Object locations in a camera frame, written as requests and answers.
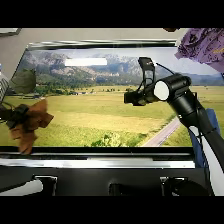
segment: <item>sky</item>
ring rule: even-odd
[[[206,64],[200,64],[187,58],[177,59],[176,47],[144,47],[144,48],[94,48],[94,49],[66,49],[56,50],[71,58],[91,57],[94,54],[116,54],[129,57],[150,57],[152,60],[167,68],[181,73],[198,75],[216,75],[218,71]]]

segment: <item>screen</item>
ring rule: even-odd
[[[187,129],[166,102],[144,107],[124,104],[124,93],[142,81],[139,57],[150,57],[192,79],[205,108],[214,109],[224,130],[224,82],[208,65],[176,59],[176,47],[92,48],[26,51],[17,74],[35,71],[36,87],[20,94],[21,81],[14,79],[4,102],[33,105],[47,99],[54,116],[47,128],[36,131],[35,146],[192,146]],[[171,75],[156,66],[156,79]],[[0,145],[18,145],[8,127],[0,125]]]

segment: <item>mountain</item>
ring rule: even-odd
[[[59,51],[27,51],[20,61],[17,71],[35,69],[38,83],[57,83],[62,85],[139,85],[142,70],[137,57],[118,56],[116,54],[95,54],[93,58],[106,58],[107,66],[66,67],[69,59]],[[182,73],[192,79],[193,85],[224,85],[221,75],[197,75]],[[166,69],[156,66],[157,80],[171,75]]]

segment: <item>purple cloth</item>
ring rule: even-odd
[[[224,72],[224,28],[190,28],[175,56],[205,63]]]

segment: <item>road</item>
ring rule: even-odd
[[[141,147],[159,147],[162,143],[181,125],[179,119],[175,117],[169,124],[167,124],[159,133],[153,138],[149,139]]]

